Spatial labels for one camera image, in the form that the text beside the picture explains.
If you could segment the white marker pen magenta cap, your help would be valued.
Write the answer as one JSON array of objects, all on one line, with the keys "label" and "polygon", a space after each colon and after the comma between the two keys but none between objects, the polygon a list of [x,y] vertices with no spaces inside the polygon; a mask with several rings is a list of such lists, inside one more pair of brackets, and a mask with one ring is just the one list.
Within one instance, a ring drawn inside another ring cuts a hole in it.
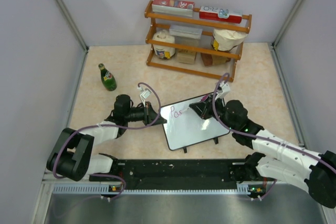
[{"label": "white marker pen magenta cap", "polygon": [[201,97],[200,99],[198,99],[197,101],[194,101],[194,102],[190,103],[188,105],[188,107],[186,107],[182,110],[182,112],[186,112],[189,109],[193,109],[193,110],[203,112],[205,107],[206,107],[206,102],[205,101],[207,100],[207,98],[208,98],[208,95],[205,95],[205,96]]}]

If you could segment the white whiteboard black frame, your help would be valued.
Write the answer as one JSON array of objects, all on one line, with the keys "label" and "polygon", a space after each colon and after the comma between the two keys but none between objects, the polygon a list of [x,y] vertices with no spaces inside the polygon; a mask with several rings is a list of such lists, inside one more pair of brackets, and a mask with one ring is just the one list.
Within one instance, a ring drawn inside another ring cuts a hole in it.
[{"label": "white whiteboard black frame", "polygon": [[167,120],[163,124],[163,130],[170,150],[186,149],[191,145],[229,133],[229,130],[221,126],[216,119],[203,120],[188,107],[189,104],[198,102],[205,96],[202,94],[161,107],[161,117]]}]

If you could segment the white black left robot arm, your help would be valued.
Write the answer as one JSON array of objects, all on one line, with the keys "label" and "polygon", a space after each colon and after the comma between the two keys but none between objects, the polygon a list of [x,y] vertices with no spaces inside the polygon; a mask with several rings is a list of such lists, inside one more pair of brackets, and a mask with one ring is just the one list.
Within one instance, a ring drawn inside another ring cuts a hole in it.
[{"label": "white black left robot arm", "polygon": [[101,123],[84,130],[62,130],[48,158],[46,168],[57,175],[80,181],[91,174],[102,174],[114,180],[119,168],[108,154],[92,155],[95,146],[122,136],[129,122],[143,122],[145,126],[165,124],[167,120],[156,113],[150,102],[133,106],[130,96],[116,97],[111,114]]}]

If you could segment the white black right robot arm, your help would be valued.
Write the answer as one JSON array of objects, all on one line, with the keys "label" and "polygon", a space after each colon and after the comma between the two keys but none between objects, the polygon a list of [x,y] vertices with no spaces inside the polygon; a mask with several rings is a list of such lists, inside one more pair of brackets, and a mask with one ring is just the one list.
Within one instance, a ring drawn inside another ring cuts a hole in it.
[{"label": "white black right robot arm", "polygon": [[203,120],[215,118],[231,131],[236,142],[255,151],[246,159],[248,178],[262,176],[286,182],[304,190],[319,204],[335,208],[334,152],[321,154],[275,137],[249,119],[247,109],[238,100],[213,102],[207,97],[188,107]]}]

